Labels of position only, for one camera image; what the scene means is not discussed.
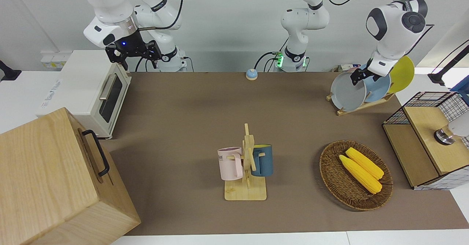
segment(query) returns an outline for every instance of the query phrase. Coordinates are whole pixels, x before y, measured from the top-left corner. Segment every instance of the yellow corn cob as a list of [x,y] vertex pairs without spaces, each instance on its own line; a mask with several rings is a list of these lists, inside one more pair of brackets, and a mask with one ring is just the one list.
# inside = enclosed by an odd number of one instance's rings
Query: yellow corn cob
[[382,185],[372,175],[370,175],[365,169],[355,163],[352,159],[347,158],[343,155],[339,155],[340,160],[344,167],[358,180],[370,193],[376,194],[381,191]]
[[378,165],[375,165],[372,160],[368,157],[357,151],[355,148],[350,147],[348,150],[345,151],[348,157],[358,163],[363,169],[373,175],[374,178],[380,180],[383,178],[384,172]]

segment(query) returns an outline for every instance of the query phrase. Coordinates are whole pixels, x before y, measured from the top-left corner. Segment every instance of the wicker basket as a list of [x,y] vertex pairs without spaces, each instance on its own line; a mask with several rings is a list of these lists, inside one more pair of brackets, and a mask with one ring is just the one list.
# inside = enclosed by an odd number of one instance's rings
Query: wicker basket
[[[339,155],[353,147],[370,158],[383,171],[383,185],[379,193],[371,194],[342,165]],[[327,145],[320,157],[320,173],[327,189],[340,202],[359,211],[372,210],[385,205],[392,194],[392,177],[384,161],[370,148],[355,141],[342,140]]]

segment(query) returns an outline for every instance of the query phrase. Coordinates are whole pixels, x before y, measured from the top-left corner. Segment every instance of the robotic arm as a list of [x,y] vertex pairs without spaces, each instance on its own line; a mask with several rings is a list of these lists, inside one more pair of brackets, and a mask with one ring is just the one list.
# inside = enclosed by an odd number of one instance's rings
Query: robotic arm
[[[161,27],[178,18],[178,12],[167,0],[143,0],[144,4],[135,9],[129,0],[88,1],[96,16],[85,28],[84,35],[96,46],[106,48],[111,62],[119,63],[127,70],[125,59],[137,56],[150,60],[154,68],[157,68],[156,62],[162,60],[158,65],[163,71],[178,71],[185,66],[170,33],[163,31],[177,30],[181,22],[178,20],[171,26]],[[154,27],[141,28],[142,25]],[[155,40],[145,43],[140,33],[143,30],[161,31],[152,31],[150,34]]]
[[277,66],[286,72],[296,72],[303,66],[309,41],[303,31],[323,29],[329,23],[329,12],[323,6],[323,0],[303,1],[308,3],[308,8],[289,9],[281,19],[289,38]]
[[352,74],[352,83],[356,85],[370,76],[375,80],[386,76],[422,36],[426,15],[424,0],[393,0],[370,11],[366,28],[378,44],[367,67]]

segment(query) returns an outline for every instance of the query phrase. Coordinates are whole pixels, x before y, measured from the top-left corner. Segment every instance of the wooden box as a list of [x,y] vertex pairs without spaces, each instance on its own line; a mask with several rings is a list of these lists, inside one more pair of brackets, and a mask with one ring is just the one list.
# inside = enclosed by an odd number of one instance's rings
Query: wooden box
[[140,223],[109,152],[65,108],[0,134],[0,182],[2,245],[108,245]]
[[383,127],[410,186],[450,189],[466,183],[463,175],[466,174],[464,168],[469,166],[469,150],[460,140],[452,145],[441,145],[433,136],[436,130],[448,124],[441,110],[404,107],[403,112],[409,124],[384,124]]

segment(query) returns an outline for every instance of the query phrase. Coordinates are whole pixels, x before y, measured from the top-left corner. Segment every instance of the label sticker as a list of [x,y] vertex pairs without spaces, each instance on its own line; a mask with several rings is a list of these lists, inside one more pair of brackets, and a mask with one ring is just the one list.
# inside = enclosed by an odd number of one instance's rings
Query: label sticker
[[60,87],[61,84],[62,79],[58,79],[57,81],[55,81],[54,86],[52,86],[52,88],[49,90],[49,93],[45,97],[44,102],[42,102],[41,108],[47,108],[47,106],[49,106],[50,101],[54,97],[55,93],[57,92],[57,89]]

